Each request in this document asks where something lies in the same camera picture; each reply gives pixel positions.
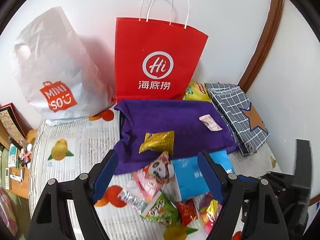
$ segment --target remote control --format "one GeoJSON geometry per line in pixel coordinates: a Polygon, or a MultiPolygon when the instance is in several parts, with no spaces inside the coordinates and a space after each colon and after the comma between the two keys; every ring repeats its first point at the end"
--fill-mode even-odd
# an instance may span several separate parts
{"type": "Polygon", "coordinates": [[[10,179],[10,168],[5,168],[5,189],[10,190],[11,189],[11,179],[10,179]]]}

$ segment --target paper bag handle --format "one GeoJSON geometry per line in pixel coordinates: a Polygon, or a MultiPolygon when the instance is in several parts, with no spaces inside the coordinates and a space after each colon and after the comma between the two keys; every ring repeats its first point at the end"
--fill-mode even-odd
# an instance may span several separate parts
{"type": "MultiPolygon", "coordinates": [[[[150,4],[150,7],[149,7],[149,10],[148,10],[148,13],[147,13],[147,20],[146,22],[148,22],[149,20],[149,14],[150,14],[150,10],[151,10],[151,7],[152,7],[152,4],[155,0],[152,0],[151,4],[150,4]]],[[[187,14],[187,19],[186,19],[186,23],[184,25],[184,28],[186,29],[187,28],[187,22],[188,22],[188,18],[189,18],[189,12],[190,12],[190,3],[189,3],[189,0],[187,0],[188,2],[188,14],[187,14]]]]}
{"type": "MultiPolygon", "coordinates": [[[[171,16],[170,16],[170,23],[169,23],[169,25],[171,25],[171,19],[172,19],[172,13],[173,13],[173,0],[171,0],[171,1],[172,1],[172,8],[171,8],[171,16]]],[[[139,21],[141,21],[141,13],[142,13],[143,2],[144,2],[144,0],[142,0],[141,7],[140,7],[139,21]]]]}

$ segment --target yellow snack package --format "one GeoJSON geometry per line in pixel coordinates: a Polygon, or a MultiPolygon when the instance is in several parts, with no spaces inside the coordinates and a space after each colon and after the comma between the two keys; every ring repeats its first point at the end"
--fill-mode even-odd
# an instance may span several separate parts
{"type": "Polygon", "coordinates": [[[210,217],[213,217],[217,210],[218,210],[218,201],[213,199],[210,201],[210,204],[207,207],[207,214],[209,214],[210,217]]]}
{"type": "Polygon", "coordinates": [[[211,103],[205,85],[197,82],[189,83],[182,100],[207,101],[211,103]]]}
{"type": "Polygon", "coordinates": [[[139,153],[146,150],[153,150],[156,152],[169,152],[173,155],[174,131],[159,132],[159,133],[146,133],[144,143],[141,144],[139,153]]]}

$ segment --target plaid fabric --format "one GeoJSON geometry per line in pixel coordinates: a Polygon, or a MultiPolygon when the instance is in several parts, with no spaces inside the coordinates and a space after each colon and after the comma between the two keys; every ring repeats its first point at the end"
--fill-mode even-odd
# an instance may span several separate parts
{"type": "Polygon", "coordinates": [[[259,126],[251,129],[250,119],[243,113],[243,110],[249,110],[251,102],[247,95],[237,85],[232,84],[205,84],[209,96],[222,113],[224,120],[230,125],[230,130],[239,145],[243,155],[249,155],[265,143],[269,136],[267,128],[265,131],[259,126]]]}

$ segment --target wooden door frame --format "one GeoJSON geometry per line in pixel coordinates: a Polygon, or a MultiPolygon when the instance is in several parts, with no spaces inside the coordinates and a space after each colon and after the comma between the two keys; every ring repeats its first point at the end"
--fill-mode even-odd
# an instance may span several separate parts
{"type": "Polygon", "coordinates": [[[265,62],[280,24],[284,0],[271,0],[270,9],[257,48],[238,86],[246,93],[265,62]]]}

